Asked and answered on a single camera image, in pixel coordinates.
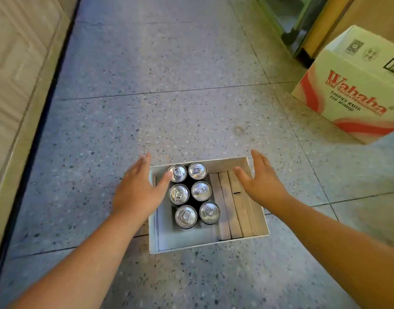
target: left hand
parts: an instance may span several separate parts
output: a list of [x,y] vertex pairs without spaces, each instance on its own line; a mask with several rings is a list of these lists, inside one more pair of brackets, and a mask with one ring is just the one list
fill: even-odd
[[129,212],[145,220],[162,202],[171,174],[165,173],[157,187],[153,187],[148,181],[150,162],[151,154],[147,153],[126,171],[115,191],[113,213]]

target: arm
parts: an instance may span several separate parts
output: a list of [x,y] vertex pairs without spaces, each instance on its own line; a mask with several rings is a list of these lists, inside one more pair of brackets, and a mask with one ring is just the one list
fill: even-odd
[[148,182],[151,155],[126,172],[117,187],[113,213],[80,246],[31,286],[12,308],[99,308],[132,237],[161,203],[170,182]]
[[394,248],[342,225],[290,196],[264,155],[252,150],[255,177],[234,172],[248,195],[280,218],[363,308],[394,308]]

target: forearm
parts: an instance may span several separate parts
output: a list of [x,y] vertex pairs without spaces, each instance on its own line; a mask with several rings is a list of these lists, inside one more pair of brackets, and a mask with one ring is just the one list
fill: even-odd
[[104,223],[13,308],[99,308],[143,217],[119,212]]
[[394,308],[394,248],[289,197],[274,214],[364,308]]

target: hand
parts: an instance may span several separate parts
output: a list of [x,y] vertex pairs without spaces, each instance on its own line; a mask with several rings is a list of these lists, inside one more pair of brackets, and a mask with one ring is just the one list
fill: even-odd
[[250,178],[240,167],[234,167],[234,173],[247,194],[262,207],[274,212],[291,197],[282,185],[266,156],[251,150],[254,160],[254,179]]
[[138,161],[124,174],[118,185],[113,205],[113,213],[126,213],[138,215],[143,222],[162,202],[171,180],[171,174],[165,173],[153,187],[148,181],[151,154],[140,156]]

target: open box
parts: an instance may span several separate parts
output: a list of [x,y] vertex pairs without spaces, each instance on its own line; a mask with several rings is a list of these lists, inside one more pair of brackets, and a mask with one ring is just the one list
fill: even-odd
[[[189,166],[192,162],[180,163],[184,166]],[[223,173],[232,171],[234,166],[240,166],[250,176],[251,170],[248,164],[247,157],[235,157],[225,159],[212,159],[199,161],[203,163],[208,170],[209,174]],[[162,178],[168,168],[173,165],[153,166],[150,168],[149,181],[155,185]],[[207,175],[205,181],[210,183],[210,175]],[[214,193],[210,197],[211,201],[217,202]],[[269,230],[266,223],[266,218],[260,205],[250,199],[251,210],[256,219],[260,219],[262,224],[261,229],[256,235],[251,237],[241,237],[238,239],[229,239],[222,241],[220,239],[220,227],[218,223],[205,224],[198,220],[196,225],[191,229],[180,228],[174,220],[173,207],[168,198],[168,190],[163,199],[163,202],[148,218],[149,228],[149,252],[150,254],[164,253],[173,250],[184,248],[191,248],[220,242],[229,242],[234,240],[249,239],[253,237],[267,236]]]

